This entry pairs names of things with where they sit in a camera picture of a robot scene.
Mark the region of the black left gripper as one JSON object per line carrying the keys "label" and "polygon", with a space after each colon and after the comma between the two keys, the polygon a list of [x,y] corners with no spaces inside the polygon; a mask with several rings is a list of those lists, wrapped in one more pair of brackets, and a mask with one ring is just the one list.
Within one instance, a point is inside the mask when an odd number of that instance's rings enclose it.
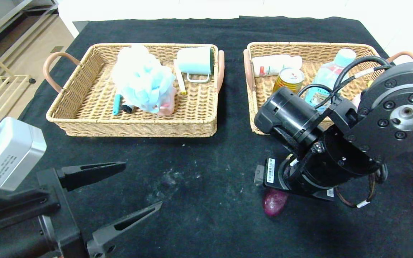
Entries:
{"label": "black left gripper", "polygon": [[110,258],[122,237],[137,234],[160,210],[159,201],[100,227],[85,244],[65,197],[123,172],[125,162],[48,169],[38,183],[16,192],[0,190],[0,258]]}

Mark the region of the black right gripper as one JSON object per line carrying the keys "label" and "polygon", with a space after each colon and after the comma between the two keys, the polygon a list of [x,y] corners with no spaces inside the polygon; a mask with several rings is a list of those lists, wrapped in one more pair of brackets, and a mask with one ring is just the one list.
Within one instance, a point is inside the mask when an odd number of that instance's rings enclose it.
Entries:
{"label": "black right gripper", "polygon": [[255,169],[254,184],[263,184],[285,194],[332,201],[339,185],[339,157],[331,154],[269,157],[265,167]]}

